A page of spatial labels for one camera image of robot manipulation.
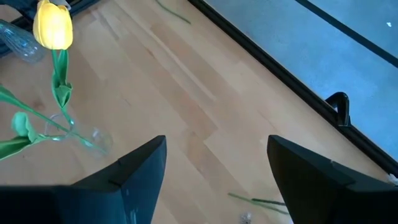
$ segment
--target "tulip flower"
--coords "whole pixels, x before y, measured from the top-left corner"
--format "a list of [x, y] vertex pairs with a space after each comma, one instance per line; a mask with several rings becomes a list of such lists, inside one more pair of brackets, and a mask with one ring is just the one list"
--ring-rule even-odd
[[56, 6], [49, 0], [37, 4], [33, 23], [36, 41], [51, 50], [66, 50], [73, 41], [72, 19], [65, 6]]

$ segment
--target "green stem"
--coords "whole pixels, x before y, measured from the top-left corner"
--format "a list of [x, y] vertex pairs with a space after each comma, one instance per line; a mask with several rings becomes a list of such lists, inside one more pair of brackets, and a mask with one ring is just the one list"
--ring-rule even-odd
[[66, 107], [61, 108], [61, 112], [62, 112], [63, 116], [65, 117], [65, 119], [68, 121], [69, 125], [72, 126], [73, 121], [72, 121], [72, 118], [69, 116]]
[[264, 205], [264, 204], [259, 203], [259, 202], [253, 202], [252, 200], [250, 200], [250, 199], [248, 199], [248, 198], [239, 196], [239, 195], [234, 194], [234, 193], [228, 193], [228, 195], [231, 196], [231, 197], [234, 197], [234, 198], [238, 198], [238, 199], [240, 199], [240, 200], [242, 200], [242, 201], [249, 202], [249, 203], [251, 203], [252, 205], [257, 205], [257, 206], [260, 206], [260, 207], [263, 207], [263, 208], [266, 208], [266, 209], [269, 209], [269, 210], [273, 210], [273, 211], [279, 212], [279, 213], [284, 214], [284, 215], [288, 215], [288, 214], [289, 214], [288, 212], [285, 212], [285, 211], [280, 210], [280, 209], [278, 209], [278, 208], [274, 208], [274, 207], [272, 207], [272, 206]]
[[51, 54], [52, 54], [52, 63], [54, 65], [54, 70], [55, 70], [55, 74], [56, 76], [60, 76], [60, 71], [58, 69], [58, 62], [57, 62], [57, 50], [51, 50]]
[[286, 204], [283, 202], [277, 202], [277, 201], [273, 201], [273, 200], [265, 200], [265, 199], [258, 199], [258, 198], [252, 198], [251, 200], [253, 202], [262, 202], [262, 203], [270, 203], [270, 204], [274, 204], [274, 205], [286, 206]]
[[177, 16], [178, 18], [182, 19], [183, 21], [185, 21], [188, 24], [191, 24], [191, 22], [186, 19], [185, 17], [178, 15], [176, 12], [173, 12], [171, 9], [167, 8], [166, 6], [164, 6], [159, 0], [155, 0], [156, 3], [164, 10], [166, 10], [168, 13], [173, 14], [174, 16]]
[[19, 144], [19, 143], [24, 143], [26, 141], [28, 141], [28, 140], [24, 139], [24, 138], [21, 138], [21, 139], [5, 140], [5, 141], [0, 141], [0, 142], [2, 142], [3, 144], [10, 144], [10, 143]]
[[[58, 124], [57, 122], [51, 120], [50, 118], [48, 118], [48, 117], [46, 117], [46, 116], [44, 116], [44, 115], [42, 115], [42, 114], [40, 114], [40, 113], [38, 113], [38, 112], [32, 110], [31, 108], [25, 108], [25, 110], [27, 110], [27, 111], [31, 112], [32, 114], [34, 114], [34, 115], [36, 115], [36, 116], [42, 118], [42, 119], [45, 120], [46, 122], [48, 122], [48, 123], [54, 125], [54, 126], [57, 127], [58, 129], [61, 129], [62, 131], [65, 131], [66, 133], [69, 133], [69, 132], [70, 132], [69, 129], [63, 127], [62, 125], [60, 125], [60, 124]], [[74, 136], [76, 136], [76, 137], [78, 137], [78, 138], [80, 138], [82, 141], [90, 142], [89, 140], [85, 139], [83, 136], [79, 135], [78, 133], [71, 132], [71, 134], [74, 135]]]

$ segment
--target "black handle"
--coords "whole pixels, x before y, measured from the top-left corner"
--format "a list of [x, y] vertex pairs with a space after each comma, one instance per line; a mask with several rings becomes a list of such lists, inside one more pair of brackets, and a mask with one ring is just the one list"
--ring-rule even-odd
[[329, 96], [326, 102], [334, 109], [337, 109], [336, 123], [338, 126], [351, 126], [351, 120], [349, 118], [349, 99], [346, 93], [337, 92]]

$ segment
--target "small debris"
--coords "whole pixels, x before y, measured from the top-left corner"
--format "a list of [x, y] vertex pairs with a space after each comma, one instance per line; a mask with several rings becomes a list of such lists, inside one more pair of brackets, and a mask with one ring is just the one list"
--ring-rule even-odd
[[251, 224], [251, 213], [245, 212], [241, 215], [239, 224]]

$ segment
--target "glass bottle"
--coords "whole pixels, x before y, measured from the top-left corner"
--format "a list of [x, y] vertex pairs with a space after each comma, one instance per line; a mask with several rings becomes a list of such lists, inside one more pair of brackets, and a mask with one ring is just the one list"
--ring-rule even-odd
[[26, 62], [36, 63], [44, 57], [45, 48], [35, 40], [33, 34], [3, 19], [0, 19], [0, 39]]

